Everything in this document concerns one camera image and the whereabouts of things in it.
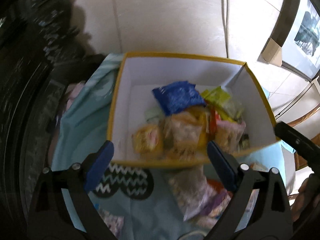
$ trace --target blue gripper pad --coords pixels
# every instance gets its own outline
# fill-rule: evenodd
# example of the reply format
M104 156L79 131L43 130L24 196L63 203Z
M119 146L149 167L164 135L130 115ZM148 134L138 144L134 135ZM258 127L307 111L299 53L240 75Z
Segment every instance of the blue gripper pad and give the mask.
M84 190L92 191L99 184L101 177L108 168L114 154L114 146L110 141L105 141L97 152L97 158L87 171Z
M237 160L230 154L222 153L214 141L208 143L207 154L225 189L231 192L237 191L239 166Z

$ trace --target blue snack bag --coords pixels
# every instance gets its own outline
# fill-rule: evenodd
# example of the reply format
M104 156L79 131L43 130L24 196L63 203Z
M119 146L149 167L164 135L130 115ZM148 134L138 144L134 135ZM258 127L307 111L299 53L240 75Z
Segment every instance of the blue snack bag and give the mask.
M152 90L166 116L178 114L190 106L204 105L204 99L195 89L195 84L177 81Z

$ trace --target yellow snack bag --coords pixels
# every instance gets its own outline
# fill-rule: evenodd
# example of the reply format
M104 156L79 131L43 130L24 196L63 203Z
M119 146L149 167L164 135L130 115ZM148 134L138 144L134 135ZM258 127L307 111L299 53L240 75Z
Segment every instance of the yellow snack bag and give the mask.
M141 127L132 135L135 152L143 158L159 157L163 154L163 138L160 128L155 124Z

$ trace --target picture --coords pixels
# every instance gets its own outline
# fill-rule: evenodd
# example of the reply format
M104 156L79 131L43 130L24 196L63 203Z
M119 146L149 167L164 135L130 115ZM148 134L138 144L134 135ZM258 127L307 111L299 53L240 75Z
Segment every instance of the picture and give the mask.
M307 2L307 8L294 42L311 62L317 65L320 58L320 17L310 0Z

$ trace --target green snack package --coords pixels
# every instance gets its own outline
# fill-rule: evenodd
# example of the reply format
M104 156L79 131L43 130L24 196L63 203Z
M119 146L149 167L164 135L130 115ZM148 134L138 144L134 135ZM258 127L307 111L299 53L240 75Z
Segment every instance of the green snack package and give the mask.
M233 120L238 120L244 111L242 105L234 101L231 95L223 90L221 86L211 91L205 90L201 93L201 96L211 104L222 108Z

